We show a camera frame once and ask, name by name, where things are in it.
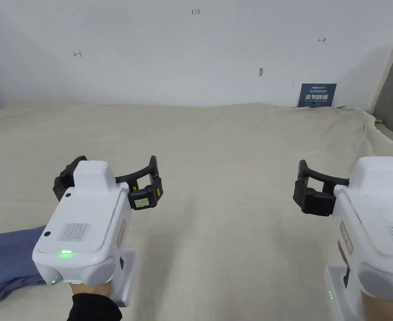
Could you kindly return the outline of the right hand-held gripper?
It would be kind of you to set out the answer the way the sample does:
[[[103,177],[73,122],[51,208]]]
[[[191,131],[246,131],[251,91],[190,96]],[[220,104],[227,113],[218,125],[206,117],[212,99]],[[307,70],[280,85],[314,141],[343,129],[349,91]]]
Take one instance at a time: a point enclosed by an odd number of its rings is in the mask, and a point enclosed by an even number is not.
[[[322,191],[308,186],[323,183]],[[365,321],[362,294],[393,300],[393,157],[360,158],[350,179],[298,165],[293,200],[305,214],[331,216],[348,267],[324,279],[336,321]]]

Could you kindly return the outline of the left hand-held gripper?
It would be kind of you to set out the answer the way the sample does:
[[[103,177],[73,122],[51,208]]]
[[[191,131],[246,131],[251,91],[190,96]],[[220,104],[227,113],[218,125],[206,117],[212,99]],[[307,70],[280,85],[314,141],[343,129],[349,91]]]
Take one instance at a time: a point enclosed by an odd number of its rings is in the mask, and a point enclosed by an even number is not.
[[[149,176],[140,189],[137,180]],[[114,177],[105,161],[79,156],[54,179],[59,201],[32,253],[47,285],[95,287],[112,283],[110,298],[128,307],[138,254],[124,248],[133,210],[157,206],[163,195],[157,158],[137,172]]]

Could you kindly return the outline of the person's left hand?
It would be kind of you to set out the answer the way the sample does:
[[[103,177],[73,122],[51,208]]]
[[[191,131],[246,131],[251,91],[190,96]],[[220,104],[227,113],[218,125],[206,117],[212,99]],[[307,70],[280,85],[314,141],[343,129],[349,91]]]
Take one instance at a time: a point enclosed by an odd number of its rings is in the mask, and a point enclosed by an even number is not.
[[[73,303],[82,301],[84,299],[95,299],[100,301],[102,298],[105,301],[112,301],[110,298],[110,293],[112,290],[111,280],[96,286],[88,286],[83,283],[69,283],[69,285],[73,294]]]

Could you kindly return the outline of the person's right hand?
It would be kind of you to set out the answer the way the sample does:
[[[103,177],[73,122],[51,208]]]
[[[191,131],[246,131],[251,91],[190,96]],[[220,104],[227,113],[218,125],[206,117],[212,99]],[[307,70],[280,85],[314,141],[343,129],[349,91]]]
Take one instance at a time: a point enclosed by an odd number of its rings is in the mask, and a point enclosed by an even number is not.
[[[362,305],[367,321],[393,321],[393,300],[372,297],[361,292]]]

